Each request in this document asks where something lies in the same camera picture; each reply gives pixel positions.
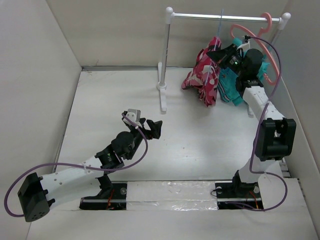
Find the pink camouflage trousers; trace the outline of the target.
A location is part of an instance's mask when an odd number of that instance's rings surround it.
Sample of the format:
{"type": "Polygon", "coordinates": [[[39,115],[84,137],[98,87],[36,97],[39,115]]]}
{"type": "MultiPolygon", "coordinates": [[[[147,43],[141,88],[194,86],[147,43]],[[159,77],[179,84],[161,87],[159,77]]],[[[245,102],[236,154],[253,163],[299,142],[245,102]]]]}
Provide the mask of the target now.
{"type": "Polygon", "coordinates": [[[181,84],[183,90],[196,89],[198,98],[207,107],[214,106],[218,94],[220,67],[208,57],[207,53],[221,49],[221,40],[215,36],[206,48],[200,50],[193,69],[181,84]]]}

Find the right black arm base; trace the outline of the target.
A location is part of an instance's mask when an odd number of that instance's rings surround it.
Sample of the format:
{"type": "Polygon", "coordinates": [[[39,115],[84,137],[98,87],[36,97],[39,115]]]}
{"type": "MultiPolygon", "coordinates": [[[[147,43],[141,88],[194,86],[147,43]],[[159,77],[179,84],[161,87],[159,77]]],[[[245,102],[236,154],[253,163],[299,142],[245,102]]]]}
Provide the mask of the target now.
{"type": "Polygon", "coordinates": [[[210,195],[216,198],[219,210],[264,209],[258,186],[236,193],[230,180],[216,181],[210,195]]]}

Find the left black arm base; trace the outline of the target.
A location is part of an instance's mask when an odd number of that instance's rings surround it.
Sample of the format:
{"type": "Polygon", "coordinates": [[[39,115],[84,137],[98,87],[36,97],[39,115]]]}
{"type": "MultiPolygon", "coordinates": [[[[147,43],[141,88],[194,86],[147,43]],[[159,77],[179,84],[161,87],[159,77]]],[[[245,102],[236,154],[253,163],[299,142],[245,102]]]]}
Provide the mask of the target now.
{"type": "Polygon", "coordinates": [[[128,183],[112,182],[108,175],[97,178],[100,191],[95,196],[82,197],[79,203],[81,210],[87,211],[124,211],[127,209],[128,183]]]}

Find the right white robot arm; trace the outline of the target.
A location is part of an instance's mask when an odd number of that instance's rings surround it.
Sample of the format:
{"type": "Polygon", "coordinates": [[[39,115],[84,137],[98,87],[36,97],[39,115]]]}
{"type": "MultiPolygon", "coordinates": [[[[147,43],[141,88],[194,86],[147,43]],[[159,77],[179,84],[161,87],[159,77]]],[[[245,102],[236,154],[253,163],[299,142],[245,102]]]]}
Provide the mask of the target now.
{"type": "Polygon", "coordinates": [[[235,44],[207,53],[221,69],[230,69],[237,75],[235,88],[258,119],[253,150],[248,162],[234,174],[231,182],[217,182],[217,197],[245,198],[258,189],[260,176],[268,167],[292,152],[297,124],[286,118],[269,100],[264,85],[258,78],[263,54],[258,49],[244,52],[235,44]]]}

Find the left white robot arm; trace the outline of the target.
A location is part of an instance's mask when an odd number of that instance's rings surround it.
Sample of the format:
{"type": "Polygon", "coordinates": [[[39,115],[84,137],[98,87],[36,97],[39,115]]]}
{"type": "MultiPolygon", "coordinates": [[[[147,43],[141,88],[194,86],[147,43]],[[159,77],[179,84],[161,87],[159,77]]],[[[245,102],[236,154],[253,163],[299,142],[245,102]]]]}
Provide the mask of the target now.
{"type": "Polygon", "coordinates": [[[141,142],[161,137],[163,122],[142,118],[133,122],[123,117],[128,131],[120,132],[102,151],[80,164],[67,164],[67,168],[42,176],[35,169],[24,173],[24,181],[17,193],[23,217],[34,222],[61,204],[83,198],[93,191],[100,199],[109,197],[113,184],[110,173],[126,169],[125,160],[131,160],[141,142]]]}

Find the pink plastic hanger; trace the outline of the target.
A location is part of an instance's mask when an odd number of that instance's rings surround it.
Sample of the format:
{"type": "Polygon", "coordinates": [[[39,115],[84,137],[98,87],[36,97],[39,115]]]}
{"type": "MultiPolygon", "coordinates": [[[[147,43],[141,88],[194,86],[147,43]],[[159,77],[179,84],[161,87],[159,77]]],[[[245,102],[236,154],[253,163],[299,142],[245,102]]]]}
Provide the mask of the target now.
{"type": "Polygon", "coordinates": [[[265,27],[265,28],[261,27],[257,35],[255,35],[251,30],[249,30],[248,28],[246,28],[240,24],[233,24],[230,27],[229,33],[230,33],[230,36],[234,39],[235,36],[234,36],[233,31],[234,31],[234,29],[239,29],[239,30],[242,30],[247,36],[250,36],[252,39],[254,39],[256,41],[256,43],[262,49],[263,53],[267,56],[267,59],[269,60],[269,63],[271,64],[271,66],[275,72],[276,79],[274,81],[271,81],[271,79],[269,78],[269,76],[266,73],[264,73],[263,76],[264,76],[265,80],[271,86],[274,86],[277,82],[279,75],[280,75],[280,70],[279,70],[277,63],[276,63],[274,57],[272,56],[271,52],[265,46],[265,44],[267,44],[268,47],[271,47],[270,44],[266,43],[265,41],[260,41],[262,34],[268,33],[272,28],[272,16],[268,12],[264,12],[260,16],[262,18],[266,19],[267,27],[265,27]]]}

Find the teal shorts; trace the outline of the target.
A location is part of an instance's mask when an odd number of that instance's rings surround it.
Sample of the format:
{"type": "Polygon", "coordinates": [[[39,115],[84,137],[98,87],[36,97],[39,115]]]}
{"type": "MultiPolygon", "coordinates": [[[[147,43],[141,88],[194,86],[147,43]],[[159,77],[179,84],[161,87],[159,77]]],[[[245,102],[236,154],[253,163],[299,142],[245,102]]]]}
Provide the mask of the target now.
{"type": "MultiPolygon", "coordinates": [[[[234,38],[232,43],[239,47],[242,44],[242,40],[234,38]]],[[[258,72],[258,78],[261,82],[264,81],[264,74],[267,73],[269,65],[268,62],[262,62],[258,72]]],[[[217,89],[222,101],[238,106],[243,103],[243,99],[236,90],[236,78],[237,75],[231,69],[221,69],[217,89]]]]}

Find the white clothes rack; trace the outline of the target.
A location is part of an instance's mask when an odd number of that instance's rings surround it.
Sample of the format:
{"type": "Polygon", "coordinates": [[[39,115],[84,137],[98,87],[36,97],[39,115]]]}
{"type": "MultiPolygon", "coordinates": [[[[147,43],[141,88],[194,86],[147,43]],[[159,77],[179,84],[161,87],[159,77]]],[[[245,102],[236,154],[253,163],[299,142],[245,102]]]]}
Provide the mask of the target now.
{"type": "Polygon", "coordinates": [[[165,9],[165,34],[164,34],[164,45],[162,50],[162,59],[158,63],[158,83],[157,89],[159,91],[160,111],[162,113],[167,112],[167,99],[166,99],[166,70],[167,70],[167,58],[169,49],[170,29],[173,19],[192,19],[192,20],[210,20],[210,21],[229,21],[229,22],[249,22],[249,23],[267,23],[266,28],[261,28],[258,32],[259,35],[268,33],[272,28],[272,24],[276,24],[276,31],[271,35],[271,43],[275,43],[279,38],[279,35],[284,30],[288,21],[291,19],[291,14],[285,12],[278,18],[272,18],[270,14],[263,13],[260,17],[251,16],[232,16],[220,13],[219,15],[214,14],[196,14],[196,13],[176,13],[173,8],[168,6],[165,9]]]}

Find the silver tape strip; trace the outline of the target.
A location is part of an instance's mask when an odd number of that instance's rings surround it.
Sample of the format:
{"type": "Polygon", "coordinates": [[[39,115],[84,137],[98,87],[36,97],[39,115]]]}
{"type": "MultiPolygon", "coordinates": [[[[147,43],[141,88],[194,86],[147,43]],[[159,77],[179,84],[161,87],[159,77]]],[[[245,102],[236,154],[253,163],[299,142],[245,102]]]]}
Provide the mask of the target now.
{"type": "Polygon", "coordinates": [[[128,211],[214,211],[217,199],[211,193],[214,181],[130,181],[128,211]]]}

